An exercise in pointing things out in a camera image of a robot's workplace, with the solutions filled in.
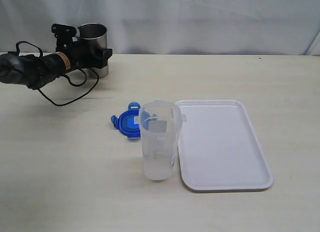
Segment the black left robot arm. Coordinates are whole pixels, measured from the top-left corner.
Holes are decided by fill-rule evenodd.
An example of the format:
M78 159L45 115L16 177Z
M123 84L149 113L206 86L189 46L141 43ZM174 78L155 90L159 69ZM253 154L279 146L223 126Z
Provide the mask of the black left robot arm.
M0 81L5 84L25 85L38 90L56 78L81 69L104 69L112 56L107 46L107 28L99 23L87 23L76 28L53 24L51 31L56 38L55 52L39 56L20 55L16 50L0 56Z

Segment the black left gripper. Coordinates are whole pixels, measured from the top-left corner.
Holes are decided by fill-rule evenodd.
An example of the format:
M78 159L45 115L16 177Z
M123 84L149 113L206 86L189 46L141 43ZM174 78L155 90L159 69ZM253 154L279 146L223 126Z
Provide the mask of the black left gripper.
M64 53L71 67L79 66L80 68L104 68L108 66L108 60L113 55L111 48L105 48L96 52L96 57L90 54L84 43L77 40L78 37L69 37L66 34L68 25L54 23L51 31L56 38L56 51Z

